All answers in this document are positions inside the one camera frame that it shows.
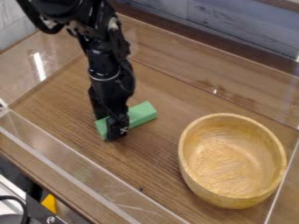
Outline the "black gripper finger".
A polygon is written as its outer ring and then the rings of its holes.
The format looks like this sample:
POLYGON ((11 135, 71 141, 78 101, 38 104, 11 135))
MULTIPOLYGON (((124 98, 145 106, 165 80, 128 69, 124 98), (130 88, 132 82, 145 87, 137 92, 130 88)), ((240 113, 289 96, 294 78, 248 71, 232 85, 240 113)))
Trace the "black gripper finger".
POLYGON ((120 114, 117 117, 110 116, 106 119, 106 139, 116 140, 124 136, 129 128, 128 115, 120 114))
POLYGON ((90 102, 90 106, 93 109, 93 114, 94 114, 96 119, 100 120, 100 119, 108 117, 108 112, 104 109, 101 103, 98 102, 98 99, 94 94, 94 90, 91 88, 87 90, 87 98, 89 98, 89 102, 90 102))

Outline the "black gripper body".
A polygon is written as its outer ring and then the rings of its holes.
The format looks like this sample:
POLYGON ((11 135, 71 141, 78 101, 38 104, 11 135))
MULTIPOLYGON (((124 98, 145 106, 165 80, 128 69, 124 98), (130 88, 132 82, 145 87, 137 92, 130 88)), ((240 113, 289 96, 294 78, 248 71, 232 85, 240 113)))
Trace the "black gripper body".
POLYGON ((128 112, 126 100, 136 89, 136 77, 129 61, 125 59, 110 75, 102 75, 94 69, 87 70, 90 86, 108 116, 117 117, 128 112))

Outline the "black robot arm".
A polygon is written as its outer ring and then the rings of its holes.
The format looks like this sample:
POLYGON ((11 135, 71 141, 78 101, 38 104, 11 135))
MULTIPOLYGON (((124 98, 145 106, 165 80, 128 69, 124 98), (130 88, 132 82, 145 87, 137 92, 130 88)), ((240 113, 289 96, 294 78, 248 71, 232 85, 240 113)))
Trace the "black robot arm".
POLYGON ((136 90, 126 59, 129 43, 108 0, 15 0, 23 15, 45 34, 65 30, 78 41, 87 59, 87 97, 97 119, 105 121, 106 138, 124 136, 129 127, 126 101, 136 90))

